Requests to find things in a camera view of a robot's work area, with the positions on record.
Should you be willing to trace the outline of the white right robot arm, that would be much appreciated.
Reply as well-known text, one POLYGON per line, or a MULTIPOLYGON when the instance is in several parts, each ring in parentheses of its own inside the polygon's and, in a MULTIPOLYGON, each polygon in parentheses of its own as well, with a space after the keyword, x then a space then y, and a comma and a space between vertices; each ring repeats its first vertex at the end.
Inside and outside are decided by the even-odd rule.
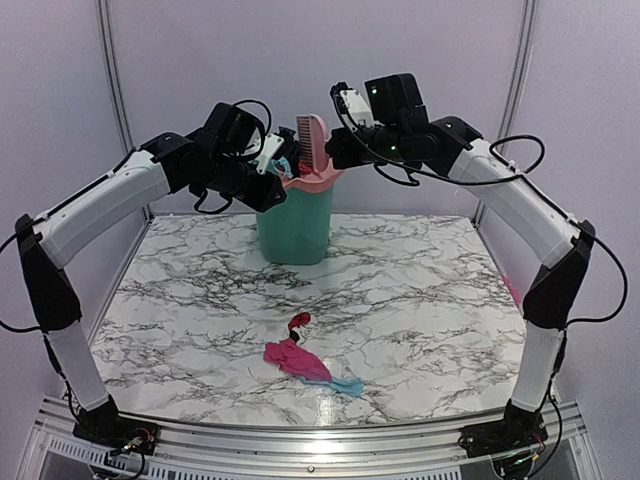
POLYGON ((524 347, 503 417, 464 430, 467 436, 495 437, 506 448, 519 446, 541 423, 570 327, 609 322, 625 306, 629 279, 623 263, 592 223, 578 220, 531 179, 546 155, 539 137, 489 140, 459 116, 431 118, 411 73, 369 80, 362 90, 338 82, 329 98, 340 122, 326 145, 336 168, 391 166, 405 173, 411 186, 424 177, 460 187, 537 260, 537 272, 520 300, 524 347), (573 317, 596 247, 621 275, 621 299, 609 314, 573 317))

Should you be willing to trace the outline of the magenta paper sheet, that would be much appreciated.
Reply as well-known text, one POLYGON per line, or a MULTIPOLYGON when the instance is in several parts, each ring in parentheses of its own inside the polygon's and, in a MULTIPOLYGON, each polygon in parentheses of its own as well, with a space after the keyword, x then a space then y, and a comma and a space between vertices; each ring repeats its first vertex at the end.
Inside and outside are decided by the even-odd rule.
POLYGON ((324 363, 315 354, 298 346, 293 339, 267 343, 263 359, 295 377, 310 381, 332 380, 332 375, 324 363))

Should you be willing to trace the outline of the pink plastic hand brush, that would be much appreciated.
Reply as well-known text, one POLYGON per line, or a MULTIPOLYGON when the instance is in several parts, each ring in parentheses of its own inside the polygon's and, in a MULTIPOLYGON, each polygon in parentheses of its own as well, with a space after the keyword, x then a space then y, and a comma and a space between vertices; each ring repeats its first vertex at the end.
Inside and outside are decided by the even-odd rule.
POLYGON ((305 164, 314 174, 324 173, 329 167, 329 157, 325 151, 328 132, 324 120, 315 114, 298 115, 296 128, 299 163, 305 164))

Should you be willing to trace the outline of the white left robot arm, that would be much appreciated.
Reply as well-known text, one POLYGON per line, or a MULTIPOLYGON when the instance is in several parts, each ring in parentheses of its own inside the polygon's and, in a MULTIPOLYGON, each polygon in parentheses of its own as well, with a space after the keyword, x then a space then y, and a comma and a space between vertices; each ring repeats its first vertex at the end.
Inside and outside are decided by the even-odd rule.
POLYGON ((76 280, 89 276, 76 259, 116 274, 142 230, 152 203, 189 190, 205 214, 209 193, 226 207, 239 202, 264 213, 286 197, 270 163, 294 145, 287 130, 273 131, 245 110, 245 102, 218 103, 188 134, 160 133, 133 147, 114 168, 58 205, 20 217, 14 238, 37 328, 79 410, 78 426, 106 445, 125 438, 126 422, 101 378, 82 324, 76 280))

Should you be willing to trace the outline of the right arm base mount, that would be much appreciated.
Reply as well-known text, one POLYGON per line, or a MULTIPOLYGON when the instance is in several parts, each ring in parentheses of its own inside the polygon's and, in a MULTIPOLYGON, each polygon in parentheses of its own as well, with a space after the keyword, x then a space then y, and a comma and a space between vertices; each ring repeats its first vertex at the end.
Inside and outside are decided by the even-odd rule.
POLYGON ((541 446, 547 439, 544 423, 528 428, 521 423, 510 424, 506 420, 498 420, 463 427, 458 445, 465 450, 468 458, 477 458, 541 446))

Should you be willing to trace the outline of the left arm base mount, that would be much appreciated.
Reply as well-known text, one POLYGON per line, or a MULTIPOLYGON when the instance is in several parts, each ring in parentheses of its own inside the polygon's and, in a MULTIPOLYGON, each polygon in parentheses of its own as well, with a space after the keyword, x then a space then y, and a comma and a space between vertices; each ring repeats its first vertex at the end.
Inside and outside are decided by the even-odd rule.
POLYGON ((109 447, 116 453, 154 453, 160 427, 156 423, 128 418, 118 418, 113 433, 97 434, 76 423, 73 435, 76 438, 109 447))

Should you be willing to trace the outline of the light blue paper scrap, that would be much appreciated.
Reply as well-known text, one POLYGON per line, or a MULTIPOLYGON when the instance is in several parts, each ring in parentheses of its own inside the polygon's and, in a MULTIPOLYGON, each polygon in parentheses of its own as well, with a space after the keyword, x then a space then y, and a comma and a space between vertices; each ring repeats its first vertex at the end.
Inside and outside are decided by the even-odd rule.
POLYGON ((300 377, 299 380, 305 385, 330 388, 337 393, 347 395, 351 398, 359 398, 364 391, 364 382, 360 378, 318 381, 300 377))

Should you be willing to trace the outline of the red paper scrap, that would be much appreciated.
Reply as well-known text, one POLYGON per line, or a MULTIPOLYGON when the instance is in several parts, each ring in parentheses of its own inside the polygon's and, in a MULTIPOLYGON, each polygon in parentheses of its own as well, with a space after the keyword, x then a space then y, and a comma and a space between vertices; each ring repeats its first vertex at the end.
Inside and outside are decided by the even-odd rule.
POLYGON ((302 312, 295 315, 292 320, 289 322, 289 328, 298 328, 304 325, 309 324, 311 321, 311 314, 308 312, 302 312))

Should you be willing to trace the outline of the pink plastic dustpan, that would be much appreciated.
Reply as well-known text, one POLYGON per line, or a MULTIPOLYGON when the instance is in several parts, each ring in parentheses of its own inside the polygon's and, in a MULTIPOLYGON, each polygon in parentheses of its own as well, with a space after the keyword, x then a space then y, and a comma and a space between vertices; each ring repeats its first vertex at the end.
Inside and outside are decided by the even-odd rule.
POLYGON ((297 189, 308 194, 320 194, 329 190, 343 174, 342 170, 335 170, 329 166, 322 172, 311 172, 296 178, 287 178, 280 174, 282 187, 285 191, 297 189))

